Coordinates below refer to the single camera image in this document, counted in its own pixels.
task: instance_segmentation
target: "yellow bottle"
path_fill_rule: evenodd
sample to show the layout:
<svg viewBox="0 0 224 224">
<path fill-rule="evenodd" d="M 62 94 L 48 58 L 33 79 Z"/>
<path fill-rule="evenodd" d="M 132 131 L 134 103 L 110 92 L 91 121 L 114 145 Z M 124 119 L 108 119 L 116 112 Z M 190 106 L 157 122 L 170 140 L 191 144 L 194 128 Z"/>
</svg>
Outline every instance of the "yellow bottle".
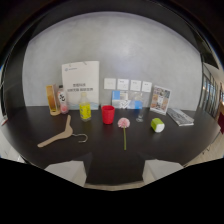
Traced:
<svg viewBox="0 0 224 224">
<path fill-rule="evenodd" d="M 82 92 L 81 99 L 79 101 L 80 117 L 83 121 L 91 120 L 91 108 L 86 95 L 86 92 Z"/>
</svg>

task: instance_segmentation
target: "book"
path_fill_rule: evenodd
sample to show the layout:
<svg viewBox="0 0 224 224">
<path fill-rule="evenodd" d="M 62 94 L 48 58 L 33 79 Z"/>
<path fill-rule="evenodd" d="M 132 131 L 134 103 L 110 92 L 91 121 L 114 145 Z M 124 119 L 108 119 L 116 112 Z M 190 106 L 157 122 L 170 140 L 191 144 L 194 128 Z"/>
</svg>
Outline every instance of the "book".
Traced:
<svg viewBox="0 0 224 224">
<path fill-rule="evenodd" d="M 87 93 L 91 110 L 98 110 L 99 61 L 63 64 L 62 82 L 70 110 L 79 110 L 81 92 Z"/>
<path fill-rule="evenodd" d="M 170 101 L 170 96 L 171 96 L 171 90 L 160 86 L 154 86 L 150 111 L 166 115 L 166 111 Z"/>
<path fill-rule="evenodd" d="M 194 119 L 189 117 L 183 111 L 179 109 L 168 108 L 167 114 L 179 125 L 179 126 L 188 126 L 194 125 Z"/>
</svg>

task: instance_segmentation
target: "white wall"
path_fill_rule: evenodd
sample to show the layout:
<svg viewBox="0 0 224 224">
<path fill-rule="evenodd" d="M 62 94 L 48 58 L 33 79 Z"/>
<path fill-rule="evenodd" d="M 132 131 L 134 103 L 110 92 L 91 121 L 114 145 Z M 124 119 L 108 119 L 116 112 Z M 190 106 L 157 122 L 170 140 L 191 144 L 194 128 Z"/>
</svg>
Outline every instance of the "white wall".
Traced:
<svg viewBox="0 0 224 224">
<path fill-rule="evenodd" d="M 171 89 L 170 107 L 195 110 L 198 105 L 199 52 L 158 22 L 116 12 L 69 18 L 30 41 L 23 65 L 26 105 L 48 105 L 45 86 L 62 84 L 62 64 L 92 60 L 100 61 L 100 103 L 111 103 L 111 91 L 103 89 L 103 80 L 115 77 Z"/>
</svg>

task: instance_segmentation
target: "paper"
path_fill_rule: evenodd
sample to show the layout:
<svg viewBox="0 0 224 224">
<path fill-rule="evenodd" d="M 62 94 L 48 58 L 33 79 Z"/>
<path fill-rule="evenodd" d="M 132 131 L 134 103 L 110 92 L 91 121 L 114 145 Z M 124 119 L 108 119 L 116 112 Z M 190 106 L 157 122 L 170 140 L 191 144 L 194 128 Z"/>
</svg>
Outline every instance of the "paper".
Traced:
<svg viewBox="0 0 224 224">
<path fill-rule="evenodd" d="M 117 89 L 119 90 L 128 90 L 129 80 L 128 79 L 118 79 Z"/>
<path fill-rule="evenodd" d="M 131 80 L 131 88 L 132 91 L 140 91 L 142 82 L 139 80 Z"/>
<path fill-rule="evenodd" d="M 145 82 L 143 81 L 142 83 L 142 92 L 147 92 L 150 93 L 152 88 L 152 83 L 151 82 Z"/>
<path fill-rule="evenodd" d="M 62 81 L 70 110 L 79 110 L 81 92 L 87 93 L 91 110 L 98 110 L 99 61 L 63 64 Z"/>
<path fill-rule="evenodd" d="M 116 89 L 116 79 L 105 78 L 104 89 Z"/>
</svg>

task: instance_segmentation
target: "bottle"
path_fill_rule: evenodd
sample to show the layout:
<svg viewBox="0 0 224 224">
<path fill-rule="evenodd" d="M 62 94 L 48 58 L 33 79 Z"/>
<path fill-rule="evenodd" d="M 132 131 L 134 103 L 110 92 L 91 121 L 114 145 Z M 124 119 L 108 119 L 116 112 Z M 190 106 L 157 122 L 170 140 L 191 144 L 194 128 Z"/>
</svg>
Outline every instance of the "bottle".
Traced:
<svg viewBox="0 0 224 224">
<path fill-rule="evenodd" d="M 60 111 L 62 114 L 67 114 L 68 113 L 68 105 L 66 102 L 66 96 L 65 96 L 65 92 L 63 90 L 63 85 L 59 86 L 59 90 L 58 90 L 58 99 L 60 102 Z"/>
<path fill-rule="evenodd" d="M 83 121 L 91 120 L 91 109 L 89 100 L 86 97 L 86 92 L 81 93 L 81 99 L 79 101 L 80 117 Z"/>
</svg>

